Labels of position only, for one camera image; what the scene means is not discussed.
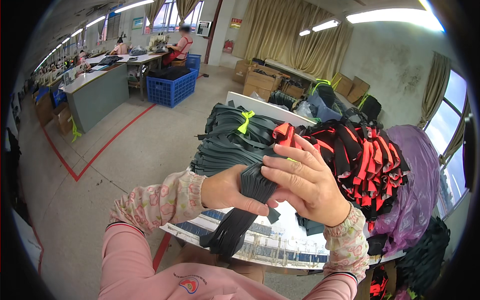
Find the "woman in red apron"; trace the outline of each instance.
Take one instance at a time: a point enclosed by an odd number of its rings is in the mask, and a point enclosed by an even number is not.
[[[181,38],[176,46],[167,45],[167,47],[172,49],[173,52],[162,57],[162,63],[164,66],[167,66],[174,60],[183,60],[187,57],[188,50],[193,44],[193,39],[190,35],[191,31],[192,28],[189,24],[183,23],[182,25],[180,25],[179,33],[181,35]]]

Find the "stool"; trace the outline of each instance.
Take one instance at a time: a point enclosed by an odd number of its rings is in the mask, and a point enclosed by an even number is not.
[[[187,59],[173,60],[171,64],[172,64],[172,67],[174,67],[174,66],[185,66],[186,61],[187,61]]]

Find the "concrete floor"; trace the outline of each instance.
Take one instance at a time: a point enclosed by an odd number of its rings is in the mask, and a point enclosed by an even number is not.
[[[175,108],[155,106],[122,132],[75,181],[48,143],[29,99],[21,113],[20,177],[33,224],[44,247],[41,277],[58,299],[96,299],[101,272],[102,236],[114,199],[138,186],[161,183],[184,170],[200,143],[206,118],[228,91],[243,86],[231,80],[233,70],[203,65],[209,78],[197,80],[195,93]],[[95,154],[126,124],[151,106],[139,91],[74,143],[62,137],[54,122],[45,130],[73,169],[80,174]],[[148,242],[155,255],[164,232]],[[170,240],[159,270],[168,268],[180,246]],[[303,298],[322,275],[267,273],[265,284],[290,299]]]

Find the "red apron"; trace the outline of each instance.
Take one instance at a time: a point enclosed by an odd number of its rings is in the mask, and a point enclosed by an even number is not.
[[[186,39],[187,43],[185,44],[185,46],[183,46],[183,48],[180,51],[173,50],[173,52],[171,52],[171,53],[165,55],[164,57],[162,57],[162,63],[163,63],[164,66],[168,65],[175,58],[177,58],[178,55],[182,54],[183,50],[185,49],[185,47],[187,47],[187,45],[193,44],[193,40],[191,42],[189,42],[186,37],[183,36],[182,38]]]

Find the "floral sleeve cover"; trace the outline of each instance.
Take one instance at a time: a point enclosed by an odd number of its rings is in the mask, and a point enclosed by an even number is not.
[[[110,223],[123,221],[150,234],[170,222],[196,218],[202,211],[200,189],[205,176],[191,171],[170,174],[163,184],[136,187],[129,195],[115,200]]]
[[[325,226],[325,248],[330,250],[330,261],[324,265],[324,275],[335,272],[350,272],[358,282],[365,278],[368,269],[368,242],[363,234],[365,216],[350,204],[350,212],[342,224]]]

